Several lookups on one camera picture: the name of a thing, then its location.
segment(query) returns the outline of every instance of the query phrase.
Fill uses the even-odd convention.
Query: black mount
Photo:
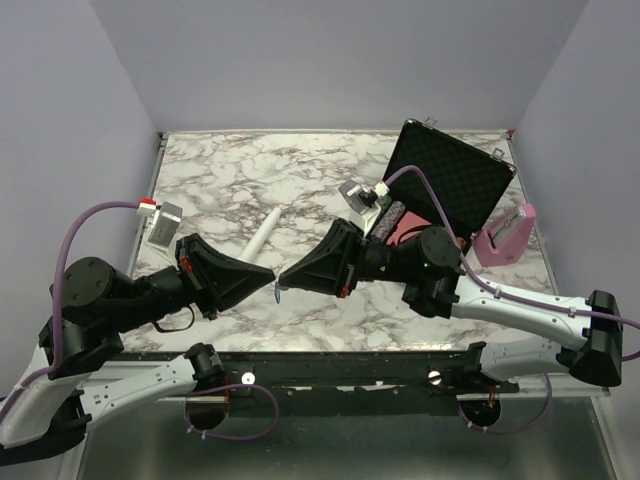
[[[457,395],[516,393],[518,385],[497,382],[480,372],[484,342],[447,352],[219,352],[229,383],[251,372],[276,396],[281,415],[301,417],[458,414]],[[143,354],[163,360],[163,353]],[[121,357],[126,360],[128,354]],[[268,417],[267,397],[232,391],[229,405],[192,402],[194,425],[213,428],[230,417]]]
[[[613,295],[595,290],[587,305],[595,312],[620,316]],[[586,383],[600,387],[622,384],[622,324],[600,318],[591,318],[591,328],[583,335],[586,343],[578,351],[562,349],[556,356],[559,363],[569,368],[569,374]]]
[[[197,233],[178,240],[176,260],[189,300],[211,320],[276,279],[268,268],[223,255]]]
[[[196,343],[184,353],[193,366],[193,379],[197,381],[194,392],[221,387],[226,376],[220,357],[213,345]]]
[[[465,400],[460,402],[460,409],[467,419],[479,427],[490,427],[502,413],[500,400]]]
[[[367,242],[355,225],[334,220],[322,241],[280,274],[278,285],[344,298],[356,288]]]
[[[91,420],[82,409],[82,393],[76,390],[64,401],[51,419],[49,429],[39,439],[7,449],[0,445],[0,467],[55,457],[82,442]]]

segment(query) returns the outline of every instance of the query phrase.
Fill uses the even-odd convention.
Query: metal bracket
[[[435,118],[431,117],[427,117],[427,119],[424,121],[424,124],[429,128],[433,128],[436,123],[438,123],[438,121]]]
[[[493,152],[491,152],[491,156],[493,158],[495,158],[496,160],[503,160],[504,159],[504,150],[502,150],[501,148],[494,148]]]
[[[173,203],[164,202],[151,217],[147,243],[168,251],[181,221],[182,208]]]

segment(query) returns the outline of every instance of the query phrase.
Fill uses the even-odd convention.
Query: open case lid
[[[407,165],[424,172],[456,235],[466,239],[482,229],[516,173],[513,165],[413,119],[402,127],[384,180]],[[425,220],[442,224],[417,175],[398,178],[389,195]]]

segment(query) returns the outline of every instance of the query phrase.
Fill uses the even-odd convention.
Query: black motor joint
[[[196,343],[184,354],[193,366],[193,379],[198,382],[195,392],[221,387],[226,384],[222,361],[213,345]]]
[[[368,243],[362,279],[402,283],[460,274],[460,249],[444,227],[432,225],[398,246]]]
[[[358,197],[360,197],[362,203],[364,203],[369,208],[373,207],[373,204],[376,203],[376,200],[378,200],[379,198],[375,192],[367,190],[362,190],[360,193],[358,193]]]

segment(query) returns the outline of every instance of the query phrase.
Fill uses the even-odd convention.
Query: white cylindrical object
[[[276,207],[271,211],[269,215],[267,215],[267,218],[264,219],[264,222],[262,222],[262,225],[260,225],[258,231],[253,235],[253,238],[249,240],[249,243],[238,257],[238,260],[247,263],[253,262],[253,260],[256,258],[256,255],[258,254],[258,251],[267,240],[267,238],[269,238],[273,227],[275,227],[276,223],[278,223],[278,219],[280,218],[281,213],[282,210]]]

